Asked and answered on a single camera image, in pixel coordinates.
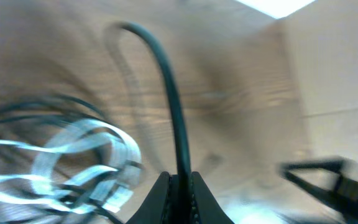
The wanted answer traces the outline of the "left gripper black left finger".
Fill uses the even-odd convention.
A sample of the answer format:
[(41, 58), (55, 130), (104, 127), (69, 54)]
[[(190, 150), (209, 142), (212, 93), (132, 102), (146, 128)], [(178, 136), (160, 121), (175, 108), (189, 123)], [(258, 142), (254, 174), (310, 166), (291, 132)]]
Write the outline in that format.
[(170, 189), (170, 174), (162, 172), (135, 214), (126, 224), (159, 224)]

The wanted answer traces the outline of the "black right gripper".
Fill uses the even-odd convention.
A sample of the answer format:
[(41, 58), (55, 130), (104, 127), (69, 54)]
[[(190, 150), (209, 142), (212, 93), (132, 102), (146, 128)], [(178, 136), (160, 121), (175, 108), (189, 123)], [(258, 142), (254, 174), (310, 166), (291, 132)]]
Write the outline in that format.
[[(330, 189), (322, 189), (298, 177), (294, 171), (325, 170), (335, 174)], [(358, 221), (358, 164), (344, 157), (332, 157), (280, 164), (280, 174), (325, 206), (337, 211), (346, 221)]]

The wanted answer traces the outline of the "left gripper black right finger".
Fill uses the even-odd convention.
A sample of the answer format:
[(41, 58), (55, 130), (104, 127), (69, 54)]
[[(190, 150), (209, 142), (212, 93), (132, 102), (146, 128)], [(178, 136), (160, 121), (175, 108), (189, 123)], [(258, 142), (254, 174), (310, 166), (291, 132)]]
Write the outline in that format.
[(233, 224), (214, 198), (199, 172), (191, 173), (191, 222), (196, 224)]

